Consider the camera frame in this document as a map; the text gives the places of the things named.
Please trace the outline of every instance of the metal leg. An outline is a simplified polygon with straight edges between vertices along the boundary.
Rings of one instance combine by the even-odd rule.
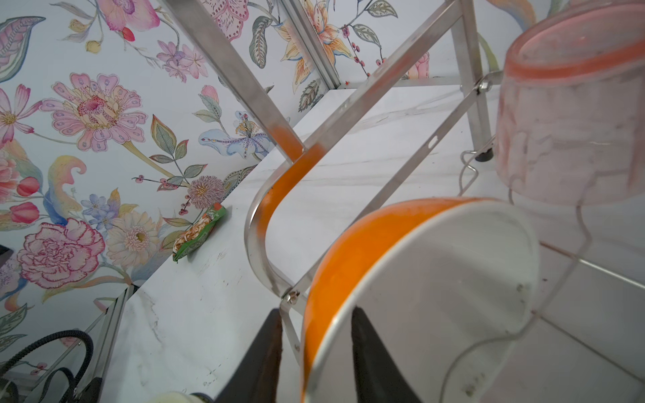
[[[484,74],[477,40],[473,0],[446,0],[447,3],[453,1],[460,3],[462,12],[462,17],[452,26],[450,32],[455,43],[461,88],[465,96],[484,77]],[[473,139],[473,149],[479,150],[490,140],[490,120],[484,92],[479,94],[475,104],[468,110],[468,124]],[[475,159],[488,161],[492,157],[492,152],[485,150]]]

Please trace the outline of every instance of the metal bar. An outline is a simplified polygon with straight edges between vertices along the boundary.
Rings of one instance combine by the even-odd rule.
[[[588,261],[588,260],[586,260],[586,259],[583,259],[582,257],[578,257],[578,256],[576,256],[576,254],[574,254],[574,253],[572,253],[572,252],[569,252],[569,251],[564,250],[564,249],[562,249],[562,248],[558,248],[557,246],[555,246],[555,245],[551,245],[551,244],[548,244],[547,242],[542,242],[542,241],[540,241],[540,245],[542,245],[542,246],[544,246],[545,248],[547,248],[547,249],[549,249],[549,250],[552,250],[552,251],[554,251],[554,252],[556,252],[556,253],[560,253],[560,254],[561,254],[561,255],[563,255],[563,256],[567,256],[567,257],[570,257],[570,258],[572,258],[572,259],[577,259],[579,263],[582,263],[583,265],[585,265],[585,266],[587,266],[587,267],[589,267],[589,268],[596,269],[596,270],[598,270],[598,271],[599,271],[599,272],[601,272],[601,273],[605,273],[606,275],[609,275],[609,276],[613,277],[614,279],[618,279],[618,280],[620,280],[620,281],[624,281],[624,282],[626,282],[627,284],[630,284],[630,285],[632,285],[632,286],[635,286],[635,287],[637,287],[637,288],[640,288],[640,289],[642,289],[642,290],[645,290],[645,284],[643,284],[643,283],[641,283],[641,282],[639,282],[639,281],[636,281],[636,280],[634,280],[634,279],[631,279],[631,278],[629,278],[629,277],[623,276],[622,274],[618,274],[618,273],[616,273],[616,272],[615,272],[615,271],[613,271],[613,270],[610,270],[610,269],[604,268],[604,267],[602,267],[601,265],[599,265],[599,264],[595,264],[594,262],[590,262],[590,261]]]
[[[455,126],[457,121],[468,111],[470,106],[477,100],[477,89],[472,88],[466,97],[457,105],[457,107],[448,115],[445,121],[435,130],[435,132],[426,140],[421,147],[415,152],[410,159],[399,169],[399,171],[379,190],[374,198],[352,221],[352,224],[363,218],[365,215],[380,208],[399,186],[412,174],[419,164],[435,149],[437,144],[448,134],[450,129]]]
[[[455,43],[457,66],[461,77],[462,91],[473,88],[483,77],[479,40],[477,38],[477,23],[473,0],[446,0],[460,3],[463,17],[457,21],[450,32]],[[490,120],[486,96],[477,98],[477,102],[468,110],[468,124],[473,139],[473,150],[479,150],[490,140]]]
[[[199,0],[161,0],[184,33],[196,44],[233,94],[271,137],[284,158],[293,162],[303,143],[251,70],[211,19]]]
[[[292,287],[290,280],[266,256],[266,229],[273,212],[293,187],[349,132],[461,16],[458,3],[442,4],[385,60],[365,85],[356,90],[304,142],[306,152],[293,165],[282,164],[255,195],[244,227],[246,254],[256,277],[279,297]]]
[[[365,81],[346,81],[341,83],[338,90],[356,89],[360,88]],[[414,79],[414,80],[398,80],[392,87],[422,87],[422,86],[435,86],[435,85],[460,85],[461,79],[459,77],[429,77],[427,79]]]
[[[283,300],[280,303],[280,316],[282,317],[284,322],[284,331],[286,333],[286,338],[289,340],[289,345],[293,350],[295,361],[298,363],[298,366],[301,366],[300,339],[298,338],[298,334],[296,333],[295,327],[293,326],[293,322],[291,321],[291,317],[289,316],[289,311],[290,311],[290,307],[288,303]]]
[[[301,50],[301,53],[307,53],[310,58],[310,60],[305,59],[305,63],[313,64],[329,89],[338,88],[341,85],[341,79],[338,77],[336,67],[327,57],[318,38],[318,33],[314,31],[300,0],[283,0],[282,4],[289,17],[289,21],[285,21],[285,24],[291,23],[298,34],[298,38],[293,39],[301,42],[301,44],[296,43],[296,45],[300,45],[298,49]]]

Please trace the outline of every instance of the orange paint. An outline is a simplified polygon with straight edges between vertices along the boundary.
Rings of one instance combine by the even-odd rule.
[[[313,279],[304,313],[303,385],[332,320],[374,264],[429,218],[482,199],[418,199],[383,207],[349,227],[329,249]]]

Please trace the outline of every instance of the black strap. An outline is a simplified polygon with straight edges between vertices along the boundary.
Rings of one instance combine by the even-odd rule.
[[[45,381],[45,386],[43,386],[43,392],[41,393],[41,398],[38,400],[38,403],[41,403],[43,399],[45,398],[45,395],[47,394],[47,389],[49,389],[49,384],[52,382],[52,378],[54,375],[58,372],[62,372],[65,374],[65,377],[67,378],[67,383],[69,384],[69,387],[67,388],[67,392],[65,392],[65,396],[67,397],[67,401],[69,403],[74,402],[74,388],[76,387],[76,381],[74,380],[74,374],[67,368],[61,367],[58,368],[54,371],[52,371],[49,376],[47,376],[47,380]]]

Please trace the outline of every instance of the white marble floor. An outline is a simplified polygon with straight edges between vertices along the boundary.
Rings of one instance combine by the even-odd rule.
[[[328,92],[296,132],[303,138],[311,134],[351,91]],[[493,124],[497,94],[495,90],[488,94]],[[456,86],[388,92],[278,207],[267,236],[272,262],[297,280],[460,97]],[[459,154],[469,148],[468,122],[462,118],[388,203],[456,195]],[[166,261],[126,303],[102,403],[145,402],[170,390],[215,396],[224,387],[269,310],[279,302],[250,269],[243,224],[257,189],[282,161],[277,151],[270,153],[225,200],[230,216],[202,248],[178,264]],[[498,180],[494,162],[477,166],[481,176],[466,195],[506,199],[508,190]],[[547,206],[518,195],[514,199],[541,239],[570,251],[581,245],[573,208]],[[587,258],[645,282],[644,205],[645,197],[640,196],[584,208],[594,239]],[[542,299],[567,263],[543,250]],[[481,401],[634,402],[645,378],[643,306],[645,292],[578,267],[547,310],[548,322],[541,322],[518,343]],[[278,401],[298,399],[299,368],[285,348]]]

